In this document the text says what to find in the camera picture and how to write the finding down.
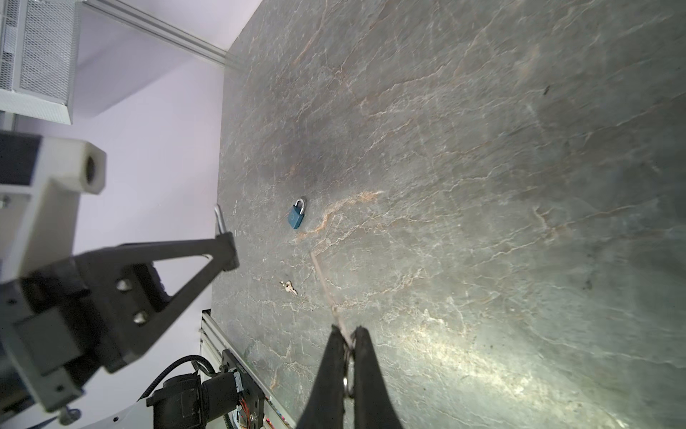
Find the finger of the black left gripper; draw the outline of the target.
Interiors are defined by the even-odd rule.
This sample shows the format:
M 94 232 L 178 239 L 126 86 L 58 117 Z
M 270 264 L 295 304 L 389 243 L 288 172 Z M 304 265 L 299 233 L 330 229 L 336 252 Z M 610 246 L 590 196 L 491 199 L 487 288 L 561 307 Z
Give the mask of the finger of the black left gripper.
M 166 291 L 155 263 L 208 257 L 178 291 Z M 222 272 L 239 267 L 233 234 L 214 239 L 159 241 L 103 248 L 74 259 L 88 289 L 100 365 L 114 373 L 145 355 Z

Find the silver key with ring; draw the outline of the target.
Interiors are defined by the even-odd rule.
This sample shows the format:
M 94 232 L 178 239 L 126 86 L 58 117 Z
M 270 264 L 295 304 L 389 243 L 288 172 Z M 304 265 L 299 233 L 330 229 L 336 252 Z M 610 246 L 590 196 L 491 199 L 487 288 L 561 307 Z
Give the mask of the silver key with ring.
M 343 385 L 344 385 L 344 396 L 349 399 L 353 399 L 355 397 L 355 392 L 354 392 L 354 359 L 355 359 L 355 346 L 356 346 L 356 341 L 354 339 L 354 336 L 350 330 L 348 330 L 348 327 L 346 327 L 346 324 L 344 322 L 344 319 L 342 318 L 338 305 L 336 301 L 334 300 L 334 296 L 332 294 L 332 291 L 330 290 L 328 282 L 325 280 L 325 277 L 323 275 L 323 270 L 321 269 L 321 266 L 319 264 L 317 255 L 314 253 L 314 251 L 310 252 L 310 257 L 312 259 L 312 263 L 314 265 L 314 271 L 316 274 L 316 278 L 319 281 L 319 284 L 323 290 L 323 294 L 326 298 L 328 307 L 330 309 L 330 312 L 332 312 L 332 318 L 334 321 L 334 325 L 339 329 L 339 332 L 343 338 L 344 341 L 344 378 L 343 378 Z

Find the black padlock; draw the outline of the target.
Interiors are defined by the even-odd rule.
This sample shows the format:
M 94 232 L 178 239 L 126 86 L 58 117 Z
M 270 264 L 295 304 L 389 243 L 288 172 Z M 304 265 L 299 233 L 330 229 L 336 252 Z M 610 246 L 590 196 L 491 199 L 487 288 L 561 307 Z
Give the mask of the black padlock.
M 214 216 L 215 216 L 215 237 L 217 239 L 227 239 L 234 241 L 233 233 L 227 228 L 225 218 L 223 215 L 223 209 L 219 204 L 214 205 Z

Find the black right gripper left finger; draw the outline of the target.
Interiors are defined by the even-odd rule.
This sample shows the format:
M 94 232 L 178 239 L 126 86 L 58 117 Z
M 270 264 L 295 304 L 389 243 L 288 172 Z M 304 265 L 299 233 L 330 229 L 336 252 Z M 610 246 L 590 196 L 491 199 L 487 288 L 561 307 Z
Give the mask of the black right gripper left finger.
M 347 348 L 341 331 L 333 326 L 297 429 L 343 427 Z

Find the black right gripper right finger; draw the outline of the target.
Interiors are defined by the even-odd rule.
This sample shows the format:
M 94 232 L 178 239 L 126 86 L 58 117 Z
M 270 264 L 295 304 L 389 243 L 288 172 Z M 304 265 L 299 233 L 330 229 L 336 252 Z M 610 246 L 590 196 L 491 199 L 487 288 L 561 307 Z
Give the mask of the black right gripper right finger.
M 391 403 L 369 331 L 355 331 L 354 427 L 402 428 Z

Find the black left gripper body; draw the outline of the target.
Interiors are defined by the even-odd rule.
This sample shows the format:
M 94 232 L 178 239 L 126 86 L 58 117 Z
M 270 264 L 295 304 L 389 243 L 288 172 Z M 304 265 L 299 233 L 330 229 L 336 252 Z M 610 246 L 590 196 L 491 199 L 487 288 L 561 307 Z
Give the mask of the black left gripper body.
M 75 257 L 1 286 L 1 419 L 34 405 L 59 411 L 100 369 L 98 333 Z

